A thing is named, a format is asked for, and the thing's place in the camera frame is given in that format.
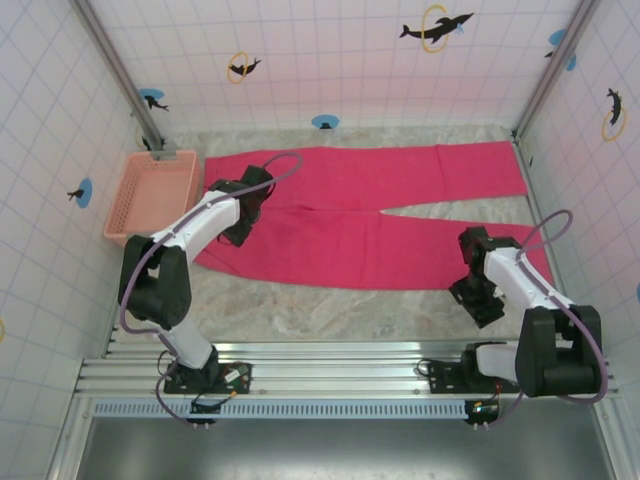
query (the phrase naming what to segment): marble floor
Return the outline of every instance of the marble floor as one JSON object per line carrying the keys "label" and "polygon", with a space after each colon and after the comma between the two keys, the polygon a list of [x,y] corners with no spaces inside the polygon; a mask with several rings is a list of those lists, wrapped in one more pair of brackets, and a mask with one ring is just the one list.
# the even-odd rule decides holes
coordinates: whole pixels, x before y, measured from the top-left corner
{"label": "marble floor", "polygon": [[[175,141],[181,146],[195,147],[204,158],[321,145],[372,148],[508,139],[509,132],[505,129],[470,126],[220,132]],[[526,197],[416,205],[389,213],[533,223]],[[199,265],[191,269],[191,289],[191,314],[212,342],[515,338],[521,324],[521,318],[507,307],[505,317],[478,330],[447,291],[357,291],[283,285],[236,278]],[[120,340],[136,341],[124,334]]]}

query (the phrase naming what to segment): pink pants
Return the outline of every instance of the pink pants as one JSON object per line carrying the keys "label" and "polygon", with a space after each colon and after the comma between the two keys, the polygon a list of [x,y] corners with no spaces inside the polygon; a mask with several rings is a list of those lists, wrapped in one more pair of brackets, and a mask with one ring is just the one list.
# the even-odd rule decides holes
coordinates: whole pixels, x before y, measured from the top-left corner
{"label": "pink pants", "polygon": [[[241,277],[360,289],[446,289],[468,272],[458,235],[478,223],[399,217],[382,209],[526,195],[508,142],[385,149],[307,148],[304,164],[280,182],[240,248],[214,241],[200,265]],[[205,187],[238,179],[247,165],[280,152],[207,159]],[[294,158],[269,165],[276,176]],[[524,225],[482,224],[518,241]],[[551,280],[543,250],[529,254]]]}

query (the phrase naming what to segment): pink basket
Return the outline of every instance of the pink basket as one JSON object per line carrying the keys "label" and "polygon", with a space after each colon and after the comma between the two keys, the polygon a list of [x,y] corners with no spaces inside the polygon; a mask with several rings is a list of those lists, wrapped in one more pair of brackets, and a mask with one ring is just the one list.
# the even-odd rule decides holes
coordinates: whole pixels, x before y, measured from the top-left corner
{"label": "pink basket", "polygon": [[162,230],[196,204],[200,163],[193,150],[178,150],[175,160],[154,160],[149,152],[127,158],[104,236],[124,246],[134,234]]}

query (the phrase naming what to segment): metal pole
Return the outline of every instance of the metal pole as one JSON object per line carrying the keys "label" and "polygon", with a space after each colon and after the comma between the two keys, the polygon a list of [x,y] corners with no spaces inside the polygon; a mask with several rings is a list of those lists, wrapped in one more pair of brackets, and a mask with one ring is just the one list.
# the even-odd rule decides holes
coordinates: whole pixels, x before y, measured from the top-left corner
{"label": "metal pole", "polygon": [[516,142],[518,139],[524,138],[529,128],[531,128],[535,116],[540,112],[558,78],[560,78],[567,63],[569,63],[571,56],[575,53],[578,41],[601,3],[602,0],[582,0],[580,5],[578,5],[569,23],[569,27],[567,27],[564,38],[553,53],[551,63],[544,72],[540,82],[538,82],[525,112],[514,130]]}
{"label": "metal pole", "polygon": [[118,56],[111,40],[105,32],[104,27],[100,23],[100,19],[96,15],[95,10],[89,3],[89,0],[71,0],[73,9],[83,21],[84,27],[93,40],[96,48],[102,54],[107,67],[115,77],[116,83],[120,87],[122,94],[129,102],[129,106],[133,111],[133,115],[138,120],[140,128],[145,139],[149,143],[152,150],[162,150],[162,135],[156,126],[153,118],[149,114],[147,106],[140,98],[138,90],[131,81],[131,77],[127,72],[122,60]]}

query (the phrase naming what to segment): white tiled wall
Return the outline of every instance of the white tiled wall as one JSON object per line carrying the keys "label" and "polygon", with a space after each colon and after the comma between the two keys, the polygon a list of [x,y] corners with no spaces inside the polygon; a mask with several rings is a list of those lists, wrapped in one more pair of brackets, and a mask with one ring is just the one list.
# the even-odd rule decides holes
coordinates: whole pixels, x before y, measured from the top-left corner
{"label": "white tiled wall", "polygon": [[[640,432],[640,3],[604,2],[536,119],[528,144],[534,190],[546,214],[570,208],[575,224],[554,247],[570,296],[593,304],[605,353]],[[619,92],[626,128],[602,137]],[[619,132],[605,131],[607,136]]]}
{"label": "white tiled wall", "polygon": [[0,2],[0,478],[43,478],[113,318],[121,252],[101,230],[132,123],[67,0]]}
{"label": "white tiled wall", "polygon": [[[473,13],[439,53],[420,30],[429,0],[96,0],[134,82],[165,93],[152,109],[167,134],[212,129],[343,126],[515,126],[577,0],[446,0]],[[434,12],[432,28],[444,16]],[[262,63],[234,85],[232,57]],[[236,65],[244,63],[237,60]]]}

